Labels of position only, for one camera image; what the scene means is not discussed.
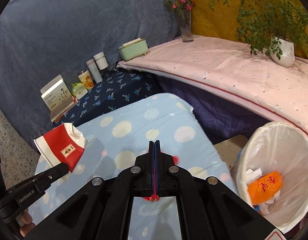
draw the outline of navy fabric with blue leaf pattern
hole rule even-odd
[[[161,86],[152,74],[118,69],[104,78],[102,83],[95,84],[53,127],[65,122],[77,127],[102,114],[161,92]]]

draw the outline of white trash can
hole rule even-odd
[[[245,173],[258,168],[263,175],[278,171],[283,177],[280,197],[264,217],[287,233],[308,212],[308,136],[285,122],[270,122],[255,131],[231,170],[238,195],[250,206]]]

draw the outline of stack of books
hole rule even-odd
[[[77,100],[72,96],[61,75],[58,75],[41,89],[41,97],[51,111],[52,122],[59,120]]]

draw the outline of silver screw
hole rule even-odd
[[[172,172],[172,173],[175,173],[175,172],[179,171],[179,168],[177,166],[171,166],[171,167],[169,167],[169,171]]]
[[[134,166],[131,168],[132,173],[139,173],[141,171],[141,168],[138,166]]]
[[[102,183],[102,179],[101,178],[94,178],[94,179],[92,179],[92,184],[94,185],[94,186],[98,186],[98,185],[100,185]]]
[[[215,177],[209,177],[209,178],[207,179],[207,181],[208,181],[209,184],[215,185],[215,184],[217,184],[218,179],[215,178]]]

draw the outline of orange snack bag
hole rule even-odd
[[[248,193],[253,205],[258,205],[271,199],[283,186],[283,180],[278,171],[268,173],[248,185]]]

